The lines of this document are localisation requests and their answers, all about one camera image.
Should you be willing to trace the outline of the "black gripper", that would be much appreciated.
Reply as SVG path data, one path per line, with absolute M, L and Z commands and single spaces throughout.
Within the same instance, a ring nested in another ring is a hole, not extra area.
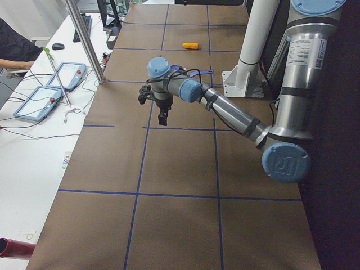
M 156 100 L 156 105 L 160 109 L 160 113 L 158 115 L 159 125 L 167 126 L 167 118 L 169 110 L 171 110 L 173 99 L 167 98 L 165 100 Z

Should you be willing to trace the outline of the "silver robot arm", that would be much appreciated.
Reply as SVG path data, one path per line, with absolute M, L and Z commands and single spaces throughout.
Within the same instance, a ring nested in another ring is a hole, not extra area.
M 253 141 L 263 153 L 267 176 L 283 182 L 303 180 L 311 167 L 305 146 L 312 140 L 308 123 L 321 74 L 328 38 L 336 31 L 344 1 L 290 1 L 283 37 L 268 73 L 260 58 L 275 18 L 279 1 L 254 1 L 237 65 L 222 75 L 223 93 L 217 92 L 182 67 L 167 59 L 149 61 L 148 80 L 138 100 L 155 101 L 158 122 L 167 124 L 173 98 L 198 102 L 213 111 L 227 126 Z M 285 64 L 275 122 L 267 126 L 232 102 L 234 97 L 263 97 L 261 83 Z

